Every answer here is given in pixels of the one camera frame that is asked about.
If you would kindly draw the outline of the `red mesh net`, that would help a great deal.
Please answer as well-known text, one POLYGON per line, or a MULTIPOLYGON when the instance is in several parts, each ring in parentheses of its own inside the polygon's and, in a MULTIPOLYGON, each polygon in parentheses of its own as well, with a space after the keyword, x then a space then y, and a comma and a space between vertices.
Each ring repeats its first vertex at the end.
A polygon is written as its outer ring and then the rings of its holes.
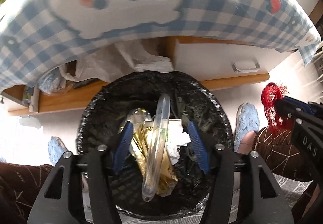
POLYGON ((274 105, 277 99, 283 99, 287 93, 287 86, 283 86, 282 84, 277 85, 275 83, 268 83, 261 93, 261 103, 264 106, 268 127, 275 136, 280 134, 280 131, 291 130, 293 126, 290 118, 281 118, 279 116, 274 105))

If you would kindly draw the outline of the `clear plastic tube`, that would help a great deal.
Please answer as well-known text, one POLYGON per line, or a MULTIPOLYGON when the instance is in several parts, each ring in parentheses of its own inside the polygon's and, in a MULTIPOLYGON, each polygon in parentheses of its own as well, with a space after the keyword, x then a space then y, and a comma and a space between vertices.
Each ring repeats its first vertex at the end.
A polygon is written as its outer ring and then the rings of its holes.
POLYGON ((168 123, 170 117, 170 97, 162 94, 158 100, 156 114, 153 119, 151 142, 141 194, 145 202, 150 202, 156 194, 162 170, 162 162, 168 136, 168 123))

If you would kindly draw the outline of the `gold foil bag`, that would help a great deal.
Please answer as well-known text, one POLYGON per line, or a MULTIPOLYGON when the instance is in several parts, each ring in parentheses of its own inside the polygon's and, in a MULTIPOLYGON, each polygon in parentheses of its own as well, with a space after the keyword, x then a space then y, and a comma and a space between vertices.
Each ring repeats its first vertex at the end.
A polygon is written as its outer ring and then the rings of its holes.
POLYGON ((178 178, 166 150, 168 120, 160 116, 151 119, 148 111, 139 108, 131 111, 126 121, 133 125, 129 152, 136 159, 143 176, 143 200, 149 202, 155 195, 169 196, 178 178))

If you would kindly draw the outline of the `white Bayer medicine box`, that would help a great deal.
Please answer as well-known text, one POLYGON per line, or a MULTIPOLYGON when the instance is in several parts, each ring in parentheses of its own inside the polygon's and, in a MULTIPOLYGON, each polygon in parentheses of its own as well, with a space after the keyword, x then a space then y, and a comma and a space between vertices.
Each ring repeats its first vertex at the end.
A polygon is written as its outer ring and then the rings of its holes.
POLYGON ((166 142, 178 144, 181 141, 182 133, 182 121, 179 119, 170 119, 168 123, 168 136, 166 142))

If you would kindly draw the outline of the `brown patterned trouser leg left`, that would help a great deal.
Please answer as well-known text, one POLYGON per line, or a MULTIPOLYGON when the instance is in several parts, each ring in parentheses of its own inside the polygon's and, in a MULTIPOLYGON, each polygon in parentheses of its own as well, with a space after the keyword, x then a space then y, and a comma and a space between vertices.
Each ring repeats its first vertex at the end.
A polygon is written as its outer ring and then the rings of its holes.
POLYGON ((68 162, 1 163, 1 223, 87 223, 81 173, 68 162))

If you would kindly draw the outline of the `brown patterned trouser leg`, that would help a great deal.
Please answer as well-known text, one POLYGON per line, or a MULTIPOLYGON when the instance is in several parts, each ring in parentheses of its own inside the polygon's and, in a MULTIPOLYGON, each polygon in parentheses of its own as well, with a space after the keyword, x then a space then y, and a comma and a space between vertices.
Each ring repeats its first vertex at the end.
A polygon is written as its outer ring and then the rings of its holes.
POLYGON ((1 163, 1 223, 87 223, 81 173, 68 162, 1 163))
POLYGON ((313 180, 310 168, 292 144, 290 130, 278 130, 272 134, 268 127, 262 128, 256 134, 253 149, 274 174, 301 182, 313 180))

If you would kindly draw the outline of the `brown patterned trouser leg right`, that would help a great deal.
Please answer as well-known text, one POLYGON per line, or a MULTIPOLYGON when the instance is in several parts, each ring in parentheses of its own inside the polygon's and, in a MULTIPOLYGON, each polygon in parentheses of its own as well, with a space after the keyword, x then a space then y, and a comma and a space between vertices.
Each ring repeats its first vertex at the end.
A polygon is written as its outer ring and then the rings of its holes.
POLYGON ((274 174, 301 182, 313 180, 310 168, 292 144, 290 130, 278 130, 272 134, 268 127, 262 128, 256 134, 253 149, 274 174))

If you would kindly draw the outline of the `blue fluffy slipper left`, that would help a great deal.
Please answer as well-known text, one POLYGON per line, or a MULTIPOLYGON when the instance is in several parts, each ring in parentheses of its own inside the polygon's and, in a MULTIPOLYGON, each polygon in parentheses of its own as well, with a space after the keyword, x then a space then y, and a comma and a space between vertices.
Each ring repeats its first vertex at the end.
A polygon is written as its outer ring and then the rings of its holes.
POLYGON ((48 154, 53 166, 59 161, 61 156, 67 151, 65 144, 59 137, 52 136, 48 142, 48 154))

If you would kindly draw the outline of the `blue fluffy slipper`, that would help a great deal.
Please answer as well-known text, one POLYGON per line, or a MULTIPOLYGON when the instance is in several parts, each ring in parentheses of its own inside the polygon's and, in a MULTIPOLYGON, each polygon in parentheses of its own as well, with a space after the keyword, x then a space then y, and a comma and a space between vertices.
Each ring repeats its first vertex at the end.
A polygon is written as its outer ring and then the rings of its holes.
POLYGON ((235 126, 234 151, 248 154, 259 131, 259 118, 256 107, 246 102, 239 106, 235 126))
POLYGON ((48 154, 53 166, 59 161, 61 156, 67 151, 65 144, 59 137, 52 136, 48 142, 48 154))

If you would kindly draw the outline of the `blue fluffy slipper right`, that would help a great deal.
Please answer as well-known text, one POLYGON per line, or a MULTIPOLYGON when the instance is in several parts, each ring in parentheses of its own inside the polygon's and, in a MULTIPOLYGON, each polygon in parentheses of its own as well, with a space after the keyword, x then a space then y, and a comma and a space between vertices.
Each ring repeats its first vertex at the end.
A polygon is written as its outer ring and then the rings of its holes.
POLYGON ((248 154, 259 131, 259 118, 256 107, 246 102, 239 106, 235 126, 234 151, 248 154))

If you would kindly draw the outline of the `crumpled white tissue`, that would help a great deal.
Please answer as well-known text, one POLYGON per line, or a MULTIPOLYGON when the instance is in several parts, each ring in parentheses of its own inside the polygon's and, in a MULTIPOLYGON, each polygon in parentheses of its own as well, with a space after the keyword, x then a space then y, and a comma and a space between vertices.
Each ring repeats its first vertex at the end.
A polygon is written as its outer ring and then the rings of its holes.
POLYGON ((170 131, 166 142, 166 150, 170 159, 170 163, 175 165, 180 159, 180 148, 187 147, 191 143, 189 134, 179 131, 170 131))

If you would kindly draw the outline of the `blue checkered tablecloth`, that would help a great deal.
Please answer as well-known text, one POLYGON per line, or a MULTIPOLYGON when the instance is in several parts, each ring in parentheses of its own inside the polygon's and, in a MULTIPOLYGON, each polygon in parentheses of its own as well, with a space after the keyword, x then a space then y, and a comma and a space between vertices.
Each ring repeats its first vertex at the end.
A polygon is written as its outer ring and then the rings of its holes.
POLYGON ((321 41, 296 0, 7 0, 1 90, 34 86, 52 69, 120 41, 212 37, 285 52, 309 63, 321 41))

